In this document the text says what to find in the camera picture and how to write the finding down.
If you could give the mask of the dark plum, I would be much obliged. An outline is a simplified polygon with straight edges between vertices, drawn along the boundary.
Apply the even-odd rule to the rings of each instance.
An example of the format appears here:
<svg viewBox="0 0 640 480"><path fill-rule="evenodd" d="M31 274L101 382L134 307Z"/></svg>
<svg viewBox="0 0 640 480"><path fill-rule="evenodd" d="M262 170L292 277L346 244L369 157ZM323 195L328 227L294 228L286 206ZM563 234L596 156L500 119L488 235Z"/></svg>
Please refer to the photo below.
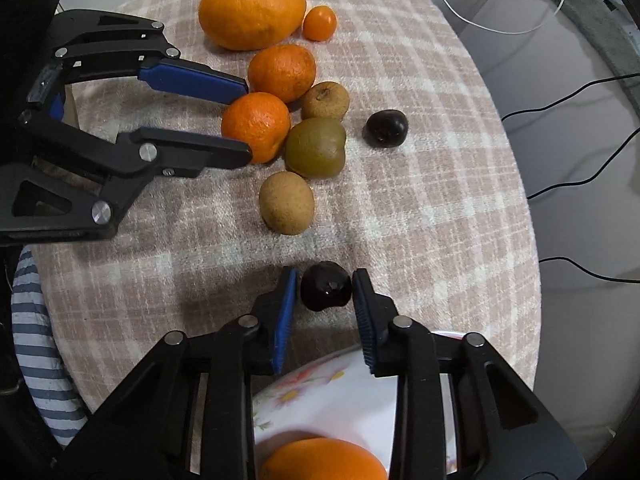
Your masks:
<svg viewBox="0 0 640 480"><path fill-rule="evenodd" d="M409 122L401 110L379 110L363 127L363 137L375 148L397 148L408 136Z"/></svg>
<svg viewBox="0 0 640 480"><path fill-rule="evenodd" d="M352 299L352 279L337 263L320 261L310 266L300 282L300 300L311 311L345 307Z"/></svg>

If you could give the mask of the mandarin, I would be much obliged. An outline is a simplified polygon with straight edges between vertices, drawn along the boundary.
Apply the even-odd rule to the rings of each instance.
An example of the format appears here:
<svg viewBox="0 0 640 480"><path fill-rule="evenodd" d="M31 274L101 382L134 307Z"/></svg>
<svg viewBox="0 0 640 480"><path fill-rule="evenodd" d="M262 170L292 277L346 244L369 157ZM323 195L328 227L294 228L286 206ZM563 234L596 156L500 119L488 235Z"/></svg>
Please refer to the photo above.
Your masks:
<svg viewBox="0 0 640 480"><path fill-rule="evenodd" d="M234 101L222 114L221 135L246 143L252 164L268 164L280 153L291 129L285 102L266 92L252 92Z"/></svg>
<svg viewBox="0 0 640 480"><path fill-rule="evenodd" d="M258 52L247 70L254 92L273 94L285 104L301 98L314 85L316 75L314 56L298 44L277 44Z"/></svg>

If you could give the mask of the tan kiwi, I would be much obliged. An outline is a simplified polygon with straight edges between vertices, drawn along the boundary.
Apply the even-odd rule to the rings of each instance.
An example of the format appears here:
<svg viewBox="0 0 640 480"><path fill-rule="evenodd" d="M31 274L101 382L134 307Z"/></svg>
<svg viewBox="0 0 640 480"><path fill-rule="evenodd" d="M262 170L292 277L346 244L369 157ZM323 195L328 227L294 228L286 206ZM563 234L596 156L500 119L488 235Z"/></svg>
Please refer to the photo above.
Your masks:
<svg viewBox="0 0 640 480"><path fill-rule="evenodd" d="M314 220L314 194L298 174L280 171L268 177L259 191L262 220L283 235L303 233Z"/></svg>

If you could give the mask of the green kiwi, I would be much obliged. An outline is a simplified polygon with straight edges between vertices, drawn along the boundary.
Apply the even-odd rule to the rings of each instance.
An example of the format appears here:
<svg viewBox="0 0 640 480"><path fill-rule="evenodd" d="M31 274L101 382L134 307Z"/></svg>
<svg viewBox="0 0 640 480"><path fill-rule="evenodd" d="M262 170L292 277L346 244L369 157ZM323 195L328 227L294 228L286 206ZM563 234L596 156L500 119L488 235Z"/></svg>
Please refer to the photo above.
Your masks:
<svg viewBox="0 0 640 480"><path fill-rule="evenodd" d="M288 170L309 179L336 177L346 162L346 130L333 118L304 119L288 134L284 161Z"/></svg>

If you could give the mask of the floral white plate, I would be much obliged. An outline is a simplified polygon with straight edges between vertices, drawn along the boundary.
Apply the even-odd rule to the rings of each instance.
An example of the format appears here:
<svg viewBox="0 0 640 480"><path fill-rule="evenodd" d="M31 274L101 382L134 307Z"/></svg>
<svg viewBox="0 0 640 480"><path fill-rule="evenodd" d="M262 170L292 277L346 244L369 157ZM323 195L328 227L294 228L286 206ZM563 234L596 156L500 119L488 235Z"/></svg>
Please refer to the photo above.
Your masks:
<svg viewBox="0 0 640 480"><path fill-rule="evenodd" d="M390 466L397 378L370 374L360 347L293 370L253 398L255 463L277 448L309 438L352 442Z"/></svg>

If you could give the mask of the large orange in plate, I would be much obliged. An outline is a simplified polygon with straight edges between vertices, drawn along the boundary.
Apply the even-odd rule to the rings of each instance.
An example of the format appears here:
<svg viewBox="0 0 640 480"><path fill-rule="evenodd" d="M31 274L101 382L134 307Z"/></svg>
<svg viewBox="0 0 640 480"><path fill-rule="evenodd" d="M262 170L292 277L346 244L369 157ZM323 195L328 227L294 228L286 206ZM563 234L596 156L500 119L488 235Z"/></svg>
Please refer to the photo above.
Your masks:
<svg viewBox="0 0 640 480"><path fill-rule="evenodd" d="M277 448L260 466L259 479L382 479L383 464L356 444L330 438L294 441Z"/></svg>

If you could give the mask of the large orange on cloth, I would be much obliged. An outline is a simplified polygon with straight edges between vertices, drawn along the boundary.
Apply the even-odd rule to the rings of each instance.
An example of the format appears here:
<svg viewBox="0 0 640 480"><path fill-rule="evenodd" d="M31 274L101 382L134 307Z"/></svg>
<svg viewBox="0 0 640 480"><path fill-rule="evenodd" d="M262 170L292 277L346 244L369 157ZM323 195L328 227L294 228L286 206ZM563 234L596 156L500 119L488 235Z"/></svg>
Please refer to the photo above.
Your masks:
<svg viewBox="0 0 640 480"><path fill-rule="evenodd" d="M201 0L205 35L231 51L262 50L292 35L306 14L306 0Z"/></svg>

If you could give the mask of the striped blue cloth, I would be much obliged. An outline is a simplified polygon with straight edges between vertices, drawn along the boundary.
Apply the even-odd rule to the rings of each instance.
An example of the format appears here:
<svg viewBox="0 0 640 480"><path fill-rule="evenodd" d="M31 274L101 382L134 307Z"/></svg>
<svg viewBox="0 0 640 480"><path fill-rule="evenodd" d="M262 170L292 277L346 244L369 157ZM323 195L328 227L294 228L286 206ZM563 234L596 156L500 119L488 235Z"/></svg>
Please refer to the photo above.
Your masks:
<svg viewBox="0 0 640 480"><path fill-rule="evenodd" d="M12 281L11 322L17 363L29 394L52 437L65 448L85 426L89 410L58 352L28 247L18 256Z"/></svg>

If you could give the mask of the small brown kiwi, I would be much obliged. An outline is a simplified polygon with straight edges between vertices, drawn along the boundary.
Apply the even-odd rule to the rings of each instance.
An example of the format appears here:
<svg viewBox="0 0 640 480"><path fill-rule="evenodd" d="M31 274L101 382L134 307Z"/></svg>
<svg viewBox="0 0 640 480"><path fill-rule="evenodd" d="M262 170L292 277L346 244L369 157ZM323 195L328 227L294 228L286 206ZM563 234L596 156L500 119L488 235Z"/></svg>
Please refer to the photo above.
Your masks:
<svg viewBox="0 0 640 480"><path fill-rule="evenodd" d="M333 118L342 120L349 110L347 90L337 82L323 81L310 88L302 99L300 116L308 118Z"/></svg>

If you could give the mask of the small kumquat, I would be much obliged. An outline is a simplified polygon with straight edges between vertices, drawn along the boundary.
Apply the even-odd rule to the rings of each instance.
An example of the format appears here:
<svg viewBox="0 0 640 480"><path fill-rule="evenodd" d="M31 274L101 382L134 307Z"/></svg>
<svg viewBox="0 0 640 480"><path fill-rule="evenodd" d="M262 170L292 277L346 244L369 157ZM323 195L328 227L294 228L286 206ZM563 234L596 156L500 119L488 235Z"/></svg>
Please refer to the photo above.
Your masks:
<svg viewBox="0 0 640 480"><path fill-rule="evenodd" d="M303 37L321 42L332 38L337 29L337 16L329 6L315 6L303 22Z"/></svg>

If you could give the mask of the grey sill mat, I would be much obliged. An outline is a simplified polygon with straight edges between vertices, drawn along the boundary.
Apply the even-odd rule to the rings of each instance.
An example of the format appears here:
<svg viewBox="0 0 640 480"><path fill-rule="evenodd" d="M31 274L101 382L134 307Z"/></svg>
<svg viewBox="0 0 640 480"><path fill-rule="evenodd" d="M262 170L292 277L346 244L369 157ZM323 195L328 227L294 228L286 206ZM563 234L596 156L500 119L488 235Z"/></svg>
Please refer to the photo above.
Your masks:
<svg viewBox="0 0 640 480"><path fill-rule="evenodd" d="M639 50L604 0L552 0L616 76L639 71Z"/></svg>

